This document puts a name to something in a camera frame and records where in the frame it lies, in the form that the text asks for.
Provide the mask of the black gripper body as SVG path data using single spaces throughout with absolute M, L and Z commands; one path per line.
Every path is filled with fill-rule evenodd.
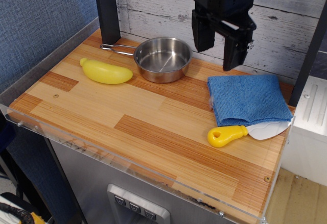
M 252 40 L 256 29 L 248 11 L 254 0 L 194 0 L 195 9 L 200 15 L 206 16 L 215 33 L 224 38 L 247 38 Z

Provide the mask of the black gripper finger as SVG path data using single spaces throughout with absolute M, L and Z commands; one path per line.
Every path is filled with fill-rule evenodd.
M 225 38 L 223 70 L 230 71 L 244 64 L 248 51 L 253 46 L 253 40 L 247 38 Z
M 192 10 L 192 31 L 197 52 L 214 47 L 215 31 L 211 29 L 206 16 L 200 15 L 196 10 Z

